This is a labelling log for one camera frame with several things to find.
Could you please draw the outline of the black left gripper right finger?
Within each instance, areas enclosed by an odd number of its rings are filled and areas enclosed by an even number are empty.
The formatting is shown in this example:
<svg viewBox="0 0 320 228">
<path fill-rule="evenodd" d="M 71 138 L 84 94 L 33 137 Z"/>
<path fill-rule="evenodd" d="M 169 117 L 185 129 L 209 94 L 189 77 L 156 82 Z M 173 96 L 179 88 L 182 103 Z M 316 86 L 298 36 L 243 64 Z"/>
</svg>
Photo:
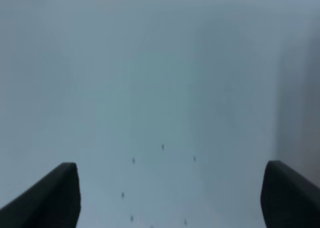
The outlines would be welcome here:
<svg viewBox="0 0 320 228">
<path fill-rule="evenodd" d="M 320 188 L 281 161 L 265 167 L 260 205 L 267 228 L 320 227 Z"/>
</svg>

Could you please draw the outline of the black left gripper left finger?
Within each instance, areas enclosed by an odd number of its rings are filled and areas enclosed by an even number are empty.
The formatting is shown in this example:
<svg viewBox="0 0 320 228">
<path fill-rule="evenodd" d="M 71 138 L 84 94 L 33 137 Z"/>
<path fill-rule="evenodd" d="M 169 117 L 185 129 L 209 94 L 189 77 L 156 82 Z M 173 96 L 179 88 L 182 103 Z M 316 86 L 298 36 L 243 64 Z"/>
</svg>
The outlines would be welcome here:
<svg viewBox="0 0 320 228">
<path fill-rule="evenodd" d="M 64 162 L 0 209 L 2 228 L 75 228 L 81 212 L 77 164 Z"/>
</svg>

